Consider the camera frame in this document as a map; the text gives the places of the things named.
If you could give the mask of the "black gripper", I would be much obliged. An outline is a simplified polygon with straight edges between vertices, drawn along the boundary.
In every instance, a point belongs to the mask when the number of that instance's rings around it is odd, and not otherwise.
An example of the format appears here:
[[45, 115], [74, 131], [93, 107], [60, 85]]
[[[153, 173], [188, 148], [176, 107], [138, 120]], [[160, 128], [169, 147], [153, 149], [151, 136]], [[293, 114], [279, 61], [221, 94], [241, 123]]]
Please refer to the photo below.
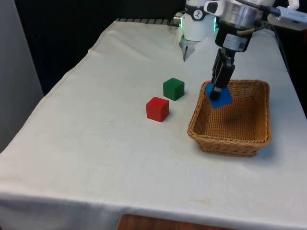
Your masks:
[[235, 52], [245, 52], [251, 40], [252, 34], [237, 35], [238, 30], [226, 23], [218, 23], [218, 32], [215, 43], [219, 48], [215, 57], [212, 80], [211, 100], [219, 100], [222, 89], [227, 87], [235, 70]]

